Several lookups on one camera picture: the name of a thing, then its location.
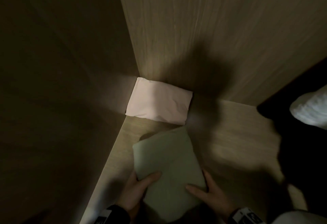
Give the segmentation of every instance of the white fabric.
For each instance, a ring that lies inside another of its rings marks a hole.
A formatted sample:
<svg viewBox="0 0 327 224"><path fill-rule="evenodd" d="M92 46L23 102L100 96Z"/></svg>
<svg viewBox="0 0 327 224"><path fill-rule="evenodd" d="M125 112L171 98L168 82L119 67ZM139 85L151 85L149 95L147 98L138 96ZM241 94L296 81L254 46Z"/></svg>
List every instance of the white fabric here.
<svg viewBox="0 0 327 224"><path fill-rule="evenodd" d="M297 98L290 111L299 121L327 130L327 85Z"/></svg>
<svg viewBox="0 0 327 224"><path fill-rule="evenodd" d="M126 115L185 125L192 92L163 82L137 78Z"/></svg>
<svg viewBox="0 0 327 224"><path fill-rule="evenodd" d="M272 224L327 224L327 219L305 211L293 211L280 215Z"/></svg>

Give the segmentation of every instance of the person's left hand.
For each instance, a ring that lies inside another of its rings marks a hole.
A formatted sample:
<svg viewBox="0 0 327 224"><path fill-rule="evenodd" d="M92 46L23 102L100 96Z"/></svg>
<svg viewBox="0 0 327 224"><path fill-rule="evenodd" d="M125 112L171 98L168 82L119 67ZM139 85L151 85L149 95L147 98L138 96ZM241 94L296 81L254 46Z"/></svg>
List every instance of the person's left hand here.
<svg viewBox="0 0 327 224"><path fill-rule="evenodd" d="M140 200L146 188L150 184L158 181L160 177L161 172L158 171L148 175L141 181L137 181L136 172L133 170L116 202L116 205L125 209L129 214L130 219L133 220L140 209Z"/></svg>

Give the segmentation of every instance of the folded green cloth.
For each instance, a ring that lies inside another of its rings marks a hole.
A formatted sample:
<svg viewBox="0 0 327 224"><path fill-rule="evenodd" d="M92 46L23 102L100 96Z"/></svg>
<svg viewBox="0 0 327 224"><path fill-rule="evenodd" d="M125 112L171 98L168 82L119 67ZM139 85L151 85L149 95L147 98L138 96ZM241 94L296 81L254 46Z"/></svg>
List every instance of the folded green cloth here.
<svg viewBox="0 0 327 224"><path fill-rule="evenodd" d="M203 190L206 183L185 126L160 132L133 145L134 168L139 180L161 171L161 178L147 189L144 202L154 223L172 222L201 201L188 193L186 184Z"/></svg>

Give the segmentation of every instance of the folded pink cloth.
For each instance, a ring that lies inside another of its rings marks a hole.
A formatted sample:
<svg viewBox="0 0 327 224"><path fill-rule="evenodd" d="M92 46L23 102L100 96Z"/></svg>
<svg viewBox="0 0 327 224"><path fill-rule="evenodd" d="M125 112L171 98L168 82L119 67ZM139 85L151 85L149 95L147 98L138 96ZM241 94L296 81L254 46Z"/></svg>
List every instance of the folded pink cloth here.
<svg viewBox="0 0 327 224"><path fill-rule="evenodd" d="M192 94L189 90L139 77L126 115L185 125Z"/></svg>

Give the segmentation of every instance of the person's right hand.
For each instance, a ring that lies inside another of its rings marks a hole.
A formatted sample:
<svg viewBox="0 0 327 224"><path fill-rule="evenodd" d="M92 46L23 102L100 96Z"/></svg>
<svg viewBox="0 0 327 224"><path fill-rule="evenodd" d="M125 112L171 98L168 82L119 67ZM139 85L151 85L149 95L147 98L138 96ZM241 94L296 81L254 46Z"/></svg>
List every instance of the person's right hand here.
<svg viewBox="0 0 327 224"><path fill-rule="evenodd" d="M186 189L191 194L204 201L218 216L223 219L225 223L227 223L228 217L236 209L236 207L218 187L209 172L203 169L203 174L209 187L208 193L190 184L186 185Z"/></svg>

